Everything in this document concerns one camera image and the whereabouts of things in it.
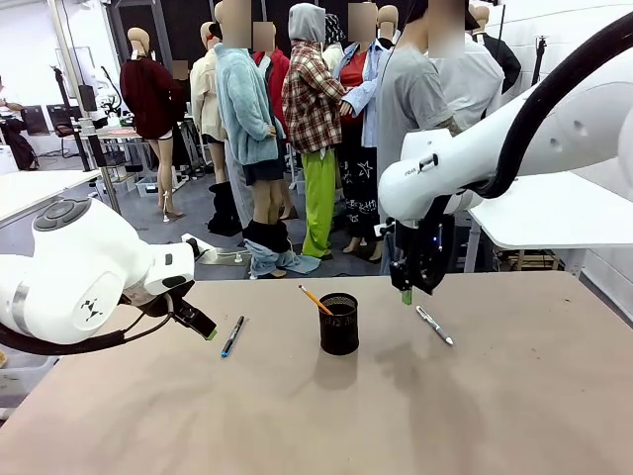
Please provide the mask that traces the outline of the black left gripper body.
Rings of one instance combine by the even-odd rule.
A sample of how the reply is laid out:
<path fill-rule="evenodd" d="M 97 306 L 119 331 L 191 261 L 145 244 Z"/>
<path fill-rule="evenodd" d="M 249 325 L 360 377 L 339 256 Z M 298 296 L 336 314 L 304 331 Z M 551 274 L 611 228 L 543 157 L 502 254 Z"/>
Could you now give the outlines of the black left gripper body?
<path fill-rule="evenodd" d="M 189 304 L 185 297 L 194 287 L 195 282 L 190 281 L 168 290 L 159 296 L 150 296 L 145 303 L 134 302 L 123 294 L 120 304 L 141 309 L 150 317 L 166 317 L 171 315 L 173 319 L 189 326 L 199 317 L 199 310 Z"/>

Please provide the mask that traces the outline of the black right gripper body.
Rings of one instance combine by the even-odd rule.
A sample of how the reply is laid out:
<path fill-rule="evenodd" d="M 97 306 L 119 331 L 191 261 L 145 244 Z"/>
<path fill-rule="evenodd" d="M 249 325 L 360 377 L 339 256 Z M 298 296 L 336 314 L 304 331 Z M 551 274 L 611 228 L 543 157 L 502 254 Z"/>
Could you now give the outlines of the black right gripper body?
<path fill-rule="evenodd" d="M 431 295 L 444 279 L 454 247 L 454 217 L 443 215 L 429 230 L 416 229 L 400 222 L 395 224 L 396 256 L 392 262 L 402 262 L 412 289 Z"/>

